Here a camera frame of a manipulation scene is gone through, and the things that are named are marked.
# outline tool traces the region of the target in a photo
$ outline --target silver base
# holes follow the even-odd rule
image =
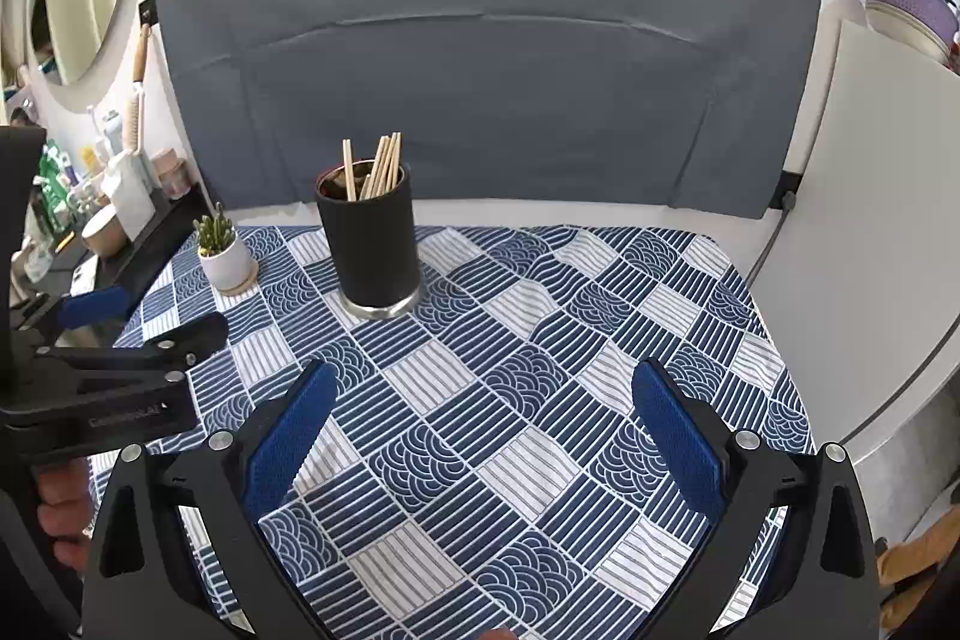
[[[390,320],[395,317],[404,316],[419,304],[419,300],[421,300],[422,295],[424,295],[424,284],[420,283],[411,295],[400,299],[397,304],[392,304],[388,307],[365,307],[362,304],[355,304],[347,299],[347,296],[344,296],[343,289],[339,290],[339,294],[340,301],[344,305],[344,310],[352,316],[365,320]]]

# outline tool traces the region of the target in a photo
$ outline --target small potted plant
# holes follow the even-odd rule
[[[251,277],[256,277],[250,250],[224,215],[224,205],[217,203],[217,214],[194,220],[197,229],[197,254],[210,285],[222,292],[239,292]]]

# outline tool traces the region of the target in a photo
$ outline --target tablecloth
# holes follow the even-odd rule
[[[743,279],[711,239],[661,228],[416,228],[424,300],[387,322],[341,306],[323,231],[243,227],[257,284],[211,290],[193,239],[119,346],[222,311],[229,346],[195,367],[192,432],[237,429],[310,357],[338,400],[260,528],[341,640],[621,640],[707,530],[632,408],[655,356],[731,429],[811,452],[805,411]],[[116,453],[93,456],[99,500]],[[218,612],[245,619],[195,509],[184,509]],[[742,617],[776,547],[771,510],[719,624]]]

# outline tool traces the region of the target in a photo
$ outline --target gray cloth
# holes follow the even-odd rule
[[[232,208],[310,200],[403,132],[420,199],[757,218],[820,0],[157,0],[184,124]]]

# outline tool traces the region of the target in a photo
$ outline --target metal screw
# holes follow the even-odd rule
[[[829,458],[831,461],[836,461],[838,464],[843,463],[847,459],[847,451],[845,451],[835,442],[830,442],[827,444],[827,447],[824,448],[824,451],[827,454],[827,458]]]
[[[227,432],[226,429],[213,432],[206,444],[210,446],[211,451],[226,451],[233,444],[233,432]]]
[[[741,429],[734,437],[736,444],[745,451],[755,451],[760,448],[760,438],[750,431],[750,429]]]
[[[133,445],[128,445],[126,448],[123,448],[123,450],[120,451],[120,458],[122,458],[123,461],[130,463],[131,461],[136,461],[138,458],[140,458],[141,453],[143,453],[143,448],[134,442]]]

